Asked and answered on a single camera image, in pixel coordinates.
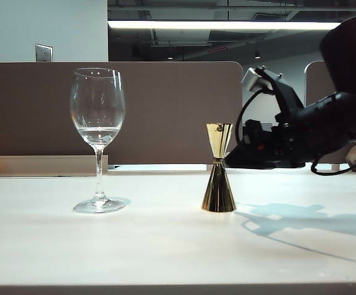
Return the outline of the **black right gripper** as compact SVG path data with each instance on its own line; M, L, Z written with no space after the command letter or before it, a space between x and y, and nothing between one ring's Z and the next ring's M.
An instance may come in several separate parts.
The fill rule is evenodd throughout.
M247 120L244 142L259 144L259 158L245 146L237 145L225 157L225 165L247 169L303 168L305 161L300 155L304 151L303 125L302 112L293 112L270 131L262 130L258 120Z

